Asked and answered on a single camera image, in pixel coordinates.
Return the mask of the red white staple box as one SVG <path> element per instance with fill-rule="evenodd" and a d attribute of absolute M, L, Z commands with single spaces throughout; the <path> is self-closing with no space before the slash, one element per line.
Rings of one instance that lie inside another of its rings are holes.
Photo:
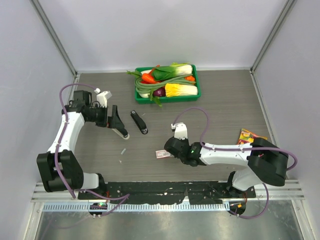
<path fill-rule="evenodd" d="M 157 150 L 155 152 L 155 155 L 156 155 L 157 159 L 169 158 L 169 157 L 172 156 L 168 151 L 166 151 L 164 149 L 163 150 Z"/>

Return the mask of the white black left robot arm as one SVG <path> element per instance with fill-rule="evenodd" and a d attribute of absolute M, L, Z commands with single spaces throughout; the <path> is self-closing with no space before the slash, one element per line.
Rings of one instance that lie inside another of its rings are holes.
<path fill-rule="evenodd" d="M 93 198 L 100 200 L 107 192 L 107 185 L 100 173 L 86 173 L 74 155 L 79 133 L 85 123 L 95 123 L 97 127 L 109 128 L 127 140 L 130 135 L 120 119 L 118 107 L 112 106 L 108 115 L 110 91 L 92 93 L 77 90 L 73 99 L 62 109 L 58 133 L 47 152 L 40 153 L 36 163 L 46 192 L 89 190 Z"/>

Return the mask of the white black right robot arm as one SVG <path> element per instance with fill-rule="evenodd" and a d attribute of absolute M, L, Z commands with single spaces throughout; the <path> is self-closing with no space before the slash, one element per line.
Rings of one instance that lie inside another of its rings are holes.
<path fill-rule="evenodd" d="M 188 139 L 171 137 L 164 149 L 192 167 L 218 164 L 242 167 L 230 173 L 225 186 L 226 193 L 233 198 L 262 183 L 275 187 L 285 185 L 289 155 L 264 138 L 240 145 L 213 145 L 189 144 Z"/>

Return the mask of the green long beans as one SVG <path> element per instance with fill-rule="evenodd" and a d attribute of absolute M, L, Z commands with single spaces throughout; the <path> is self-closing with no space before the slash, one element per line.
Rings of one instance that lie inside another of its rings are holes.
<path fill-rule="evenodd" d="M 192 80 L 190 80 L 191 76 L 178 76 L 171 79 L 167 79 L 164 81 L 160 81 L 158 83 L 142 83 L 142 78 L 138 77 L 134 81 L 135 91 L 138 94 L 150 94 L 151 90 L 157 90 L 159 88 L 164 87 L 166 84 L 181 84 L 181 85 L 194 85 L 196 83 L 196 78 L 192 76 Z"/>

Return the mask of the green plastic tray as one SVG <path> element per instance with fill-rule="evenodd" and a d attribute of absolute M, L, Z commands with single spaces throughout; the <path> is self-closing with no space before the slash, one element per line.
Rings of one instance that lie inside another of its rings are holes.
<path fill-rule="evenodd" d="M 135 86 L 134 86 L 134 97 L 135 97 L 136 102 L 138 104 L 152 104 L 152 103 L 154 103 L 159 106 L 162 106 L 162 103 L 190 102 L 190 101 L 192 102 L 192 101 L 198 100 L 201 97 L 202 93 L 201 93 L 201 89 L 200 89 L 196 66 L 193 64 L 189 64 L 189 65 L 192 65 L 192 68 L 193 68 L 192 74 L 190 76 L 195 77 L 195 80 L 196 80 L 196 83 L 192 84 L 191 86 L 197 87 L 197 89 L 198 89 L 197 95 L 176 96 L 176 97 L 167 97 L 167 96 L 158 97 L 158 96 L 153 96 L 154 90 L 151 90 L 150 94 L 139 94 L 136 92 Z M 128 71 L 127 73 L 129 75 L 134 76 L 134 78 L 136 80 L 137 78 L 142 77 L 142 74 L 141 74 L 142 71 L 148 71 L 154 67 L 137 67 L 135 69 L 135 71 Z"/>

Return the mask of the purple red onion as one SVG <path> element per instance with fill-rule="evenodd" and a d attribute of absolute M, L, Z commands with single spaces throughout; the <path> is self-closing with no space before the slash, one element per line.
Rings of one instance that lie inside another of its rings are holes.
<path fill-rule="evenodd" d="M 153 92 L 153 96 L 155 96 L 155 97 L 165 97 L 166 96 L 166 90 L 163 87 L 161 87 L 161 88 L 159 88 L 159 89 L 157 89 L 157 90 L 155 90 Z"/>

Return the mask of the yellow white napa cabbage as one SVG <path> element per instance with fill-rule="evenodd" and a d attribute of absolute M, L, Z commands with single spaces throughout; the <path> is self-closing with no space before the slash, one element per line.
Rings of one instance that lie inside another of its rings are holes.
<path fill-rule="evenodd" d="M 194 85 L 167 83 L 164 87 L 167 97 L 196 96 L 198 88 Z"/>

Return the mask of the colourful candy packet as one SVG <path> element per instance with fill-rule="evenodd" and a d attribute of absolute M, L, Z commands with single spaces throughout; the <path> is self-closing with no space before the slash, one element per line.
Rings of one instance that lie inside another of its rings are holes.
<path fill-rule="evenodd" d="M 268 138 L 265 137 L 265 136 L 260 136 L 260 135 L 257 135 L 245 128 L 242 128 L 241 131 L 240 131 L 240 135 L 239 135 L 239 138 L 238 138 L 238 141 L 237 141 L 237 144 L 238 145 L 242 145 L 242 144 L 246 144 L 246 143 L 253 143 L 254 140 L 256 138 L 262 138 L 262 139 L 265 139 L 267 140 Z"/>

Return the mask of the small orange carrot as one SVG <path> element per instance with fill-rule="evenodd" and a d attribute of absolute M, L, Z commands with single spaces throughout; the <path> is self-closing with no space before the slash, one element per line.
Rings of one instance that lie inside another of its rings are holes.
<path fill-rule="evenodd" d="M 192 75 L 186 76 L 184 79 L 187 80 L 187 81 L 190 81 L 190 82 L 195 82 L 196 81 L 196 79 Z"/>

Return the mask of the white green bok choy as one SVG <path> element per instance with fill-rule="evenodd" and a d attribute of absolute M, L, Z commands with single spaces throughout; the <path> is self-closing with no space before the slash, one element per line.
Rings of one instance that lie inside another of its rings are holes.
<path fill-rule="evenodd" d="M 156 81 L 165 81 L 175 77 L 187 75 L 193 72 L 193 66 L 185 63 L 177 63 L 168 66 L 158 66 L 154 68 L 151 75 Z"/>

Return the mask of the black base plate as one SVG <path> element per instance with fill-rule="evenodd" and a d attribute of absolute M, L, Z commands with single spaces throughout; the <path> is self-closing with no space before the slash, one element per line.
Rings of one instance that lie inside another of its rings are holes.
<path fill-rule="evenodd" d="M 187 197 L 191 205 L 220 204 L 223 199 L 255 198 L 254 187 L 245 192 L 227 190 L 226 182 L 219 181 L 163 181 L 163 182 L 108 182 L 104 190 L 94 192 L 112 198 L 112 204 L 129 194 L 125 204 L 173 205 Z"/>

